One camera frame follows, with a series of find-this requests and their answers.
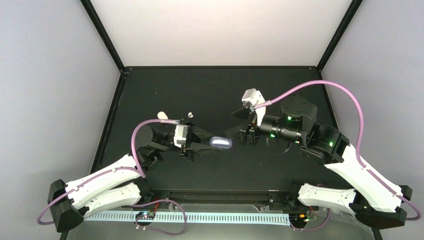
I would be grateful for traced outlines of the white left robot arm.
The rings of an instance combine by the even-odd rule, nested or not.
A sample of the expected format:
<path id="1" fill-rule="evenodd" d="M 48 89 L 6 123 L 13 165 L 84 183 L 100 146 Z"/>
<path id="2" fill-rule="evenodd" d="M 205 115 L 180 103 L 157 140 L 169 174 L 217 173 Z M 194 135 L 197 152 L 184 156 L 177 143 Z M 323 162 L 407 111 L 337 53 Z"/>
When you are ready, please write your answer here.
<path id="1" fill-rule="evenodd" d="M 154 192 L 146 171 L 162 161 L 162 152 L 178 152 L 192 160 L 195 155 L 230 149 L 231 139 L 213 135 L 191 122 L 149 119 L 141 122 L 130 139 L 131 152 L 109 166 L 77 180 L 51 183 L 47 207 L 59 233 L 68 232 L 103 211 L 150 203 Z"/>

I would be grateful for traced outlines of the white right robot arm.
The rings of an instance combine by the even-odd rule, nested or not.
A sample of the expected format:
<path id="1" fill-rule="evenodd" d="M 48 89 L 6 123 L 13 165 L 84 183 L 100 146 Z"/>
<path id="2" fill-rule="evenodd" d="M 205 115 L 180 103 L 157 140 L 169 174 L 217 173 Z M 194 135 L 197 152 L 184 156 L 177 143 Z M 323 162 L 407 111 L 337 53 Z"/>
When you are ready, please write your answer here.
<path id="1" fill-rule="evenodd" d="M 306 157 L 335 172 L 350 184 L 349 189 L 294 184 L 285 204 L 293 210 L 320 206 L 345 212 L 360 223 L 379 230 L 402 227 L 407 212 L 401 205 L 411 199 L 412 189 L 397 185 L 378 173 L 360 156 L 349 139 L 334 127 L 317 122 L 317 107 L 293 94 L 281 102 L 277 116 L 268 115 L 260 91 L 245 91 L 242 108 L 232 115 L 245 123 L 226 132 L 241 145 L 256 145 L 260 137 L 297 144 Z"/>

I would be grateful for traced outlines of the white oval charging case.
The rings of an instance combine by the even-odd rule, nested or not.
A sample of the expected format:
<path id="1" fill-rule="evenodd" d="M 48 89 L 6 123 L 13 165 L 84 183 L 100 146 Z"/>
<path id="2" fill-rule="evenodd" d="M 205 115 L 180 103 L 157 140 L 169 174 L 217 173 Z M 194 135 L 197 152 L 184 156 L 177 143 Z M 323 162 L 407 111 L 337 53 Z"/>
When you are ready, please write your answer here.
<path id="1" fill-rule="evenodd" d="M 168 120 L 169 117 L 164 111 L 160 111 L 157 113 L 157 118 L 160 120 Z"/>

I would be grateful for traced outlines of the small circuit board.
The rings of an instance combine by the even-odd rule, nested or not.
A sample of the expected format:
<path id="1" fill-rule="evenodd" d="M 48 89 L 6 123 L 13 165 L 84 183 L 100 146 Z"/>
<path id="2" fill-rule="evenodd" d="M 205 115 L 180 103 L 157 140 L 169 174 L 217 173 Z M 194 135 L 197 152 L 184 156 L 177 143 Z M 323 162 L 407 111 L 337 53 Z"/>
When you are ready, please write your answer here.
<path id="1" fill-rule="evenodd" d="M 154 211 L 140 211 L 135 215 L 135 219 L 138 221 L 141 220 L 154 220 L 156 213 Z"/>

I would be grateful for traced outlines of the lavender earbud charging case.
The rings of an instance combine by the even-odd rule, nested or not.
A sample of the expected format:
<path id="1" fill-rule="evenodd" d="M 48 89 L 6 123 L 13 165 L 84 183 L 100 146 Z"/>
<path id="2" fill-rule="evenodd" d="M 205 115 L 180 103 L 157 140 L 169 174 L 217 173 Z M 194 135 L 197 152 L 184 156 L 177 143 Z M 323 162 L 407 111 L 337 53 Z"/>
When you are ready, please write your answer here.
<path id="1" fill-rule="evenodd" d="M 213 136 L 209 140 L 209 145 L 219 149 L 230 149 L 233 146 L 233 141 L 230 138 L 222 136 Z"/>

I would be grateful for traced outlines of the black frame rail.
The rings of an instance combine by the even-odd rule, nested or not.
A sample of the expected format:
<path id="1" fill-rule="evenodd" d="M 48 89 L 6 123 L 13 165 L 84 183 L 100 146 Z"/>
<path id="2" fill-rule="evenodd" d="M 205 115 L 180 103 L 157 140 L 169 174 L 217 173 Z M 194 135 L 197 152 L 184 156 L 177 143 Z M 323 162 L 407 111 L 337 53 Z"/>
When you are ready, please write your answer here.
<path id="1" fill-rule="evenodd" d="M 299 203 L 293 193 L 282 190 L 187 190 L 153 189 L 137 202 L 169 199 L 179 204 L 277 205 L 296 208 Z"/>

